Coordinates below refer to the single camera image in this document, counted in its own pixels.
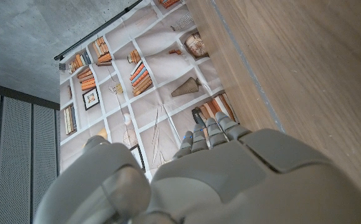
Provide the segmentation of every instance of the bookshelf wallpaper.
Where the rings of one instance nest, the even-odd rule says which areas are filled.
[[[74,65],[85,52],[91,61],[60,71],[61,172],[102,129],[110,142],[139,145],[148,179],[171,160],[196,124],[192,109],[225,93],[197,32],[182,1],[143,0],[60,62]],[[99,102],[88,107],[94,89]]]

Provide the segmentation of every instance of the decorative object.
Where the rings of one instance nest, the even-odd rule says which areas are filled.
[[[70,85],[67,86],[67,93],[68,93],[68,97],[70,98],[70,100],[73,98],[73,94],[71,93],[71,87]]]
[[[176,88],[176,90],[171,93],[171,96],[175,97],[188,93],[197,93],[199,91],[199,85],[201,85],[199,78],[194,80],[194,78],[190,77],[180,87]]]
[[[126,146],[133,147],[138,144],[138,140],[136,139],[136,133],[133,129],[127,129],[123,136],[123,143]]]
[[[131,115],[129,113],[123,114],[123,117],[125,125],[130,125],[132,123]]]
[[[186,39],[185,46],[195,58],[208,56],[207,49],[205,48],[204,42],[198,32],[192,34]]]
[[[95,106],[99,103],[98,90],[93,88],[90,91],[84,93],[82,98],[85,104],[85,110],[89,110],[92,106]]]
[[[131,53],[129,53],[128,55],[128,62],[129,63],[138,63],[141,60],[141,57],[138,53],[138,51],[135,49],[133,51],[131,51]]]
[[[193,17],[190,12],[186,13],[184,16],[182,16],[178,21],[176,21],[172,26],[173,31],[180,30],[184,28],[185,26],[189,25],[191,22],[193,22]]]
[[[142,152],[141,152],[141,148],[139,147],[139,144],[135,145],[134,147],[132,147],[130,149],[133,157],[136,159],[136,161],[138,162],[138,164],[141,166],[143,172],[146,172],[146,168],[144,166],[144,161],[143,161],[143,157],[142,157]]]

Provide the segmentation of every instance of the book spine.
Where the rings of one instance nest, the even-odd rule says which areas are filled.
[[[214,100],[217,102],[219,108],[220,108],[220,111],[224,112],[228,117],[229,116],[229,113],[228,113],[228,110],[226,110],[226,107],[225,105],[223,105],[222,101],[220,100],[219,96],[215,97]]]
[[[214,116],[214,114],[213,114],[213,112],[212,112],[212,110],[211,110],[210,105],[208,105],[208,103],[204,103],[204,107],[205,107],[205,109],[207,109],[207,112],[208,112],[208,114],[210,115],[209,118],[215,119],[215,116]]]
[[[151,81],[150,75],[146,76],[145,78],[143,78],[143,81],[139,82],[140,85],[138,84],[139,86],[133,90],[133,93],[136,93],[137,91],[142,89],[142,87],[149,81]]]
[[[137,74],[135,77],[133,77],[133,79],[131,80],[131,83],[136,82],[136,80],[138,80],[138,78],[139,78],[140,76],[142,76],[145,72],[147,72],[146,67],[142,68],[142,70],[141,70],[140,72],[138,72],[138,74]]]
[[[141,64],[141,66],[139,66],[139,68],[135,71],[135,73],[133,75],[131,75],[131,78],[129,78],[129,80],[133,80],[137,75],[139,75],[139,73],[142,71],[142,69],[144,69],[144,64]]]
[[[136,86],[133,86],[133,90],[137,89],[147,79],[150,79],[150,75],[146,75],[146,77],[144,77]]]
[[[139,94],[141,94],[142,92],[144,92],[147,88],[149,88],[149,86],[152,84],[152,81],[150,80],[149,82],[147,82],[147,84],[145,84],[139,91],[137,91],[134,96],[138,96]]]
[[[133,84],[132,84],[132,86],[136,86],[140,81],[142,81],[142,79],[144,78],[144,77],[146,77],[146,75],[148,75],[149,73],[148,73],[148,71],[145,71]]]
[[[75,110],[74,110],[74,106],[71,105],[71,114],[73,116],[73,129],[74,131],[77,131],[77,122],[75,121]]]
[[[218,112],[218,111],[221,111],[220,110],[220,107],[219,107],[219,105],[218,105],[218,103],[217,103],[217,101],[215,100],[215,99],[213,99],[212,101],[211,101],[211,103],[213,104],[213,107],[215,108],[215,110]]]
[[[80,80],[80,83],[82,83],[82,82],[84,82],[85,80],[89,80],[89,79],[91,79],[91,78],[93,78],[93,74],[88,75],[88,76],[85,76],[85,77],[83,77],[83,78],[80,78],[79,80]]]
[[[83,86],[83,87],[81,88],[81,90],[82,90],[82,91],[89,90],[89,89],[94,88],[95,86],[96,86],[96,83],[91,84],[91,85],[87,85],[87,86]]]
[[[226,95],[226,93],[222,94],[222,96],[224,97],[226,103],[229,105],[229,107],[230,107],[230,109],[231,109],[231,111],[232,111],[232,113],[233,113],[233,117],[235,118],[235,122],[236,122],[236,123],[240,123],[240,122],[238,122],[238,119],[237,119],[237,115],[236,115],[236,113],[235,113],[235,110],[233,109],[232,104],[230,104],[230,100],[229,100],[228,96]]]
[[[64,115],[64,129],[66,130],[66,135],[68,135],[68,130],[67,130],[67,115],[66,115],[66,109],[63,110],[63,115]]]
[[[223,95],[219,95],[220,101],[223,103],[223,105],[225,106],[226,110],[228,111],[229,117],[232,120],[235,120],[235,117],[233,116],[232,110],[230,109],[229,105],[226,103],[225,101],[225,97]]]

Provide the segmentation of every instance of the vase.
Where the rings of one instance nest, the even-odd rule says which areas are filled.
[[[192,34],[185,41],[186,49],[195,58],[208,56],[207,49],[205,48],[204,42],[198,32]]]

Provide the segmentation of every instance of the gray robotic hand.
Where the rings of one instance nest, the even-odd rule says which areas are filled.
[[[186,132],[151,183],[99,136],[51,185],[35,223],[361,223],[361,191],[320,152],[222,112]]]

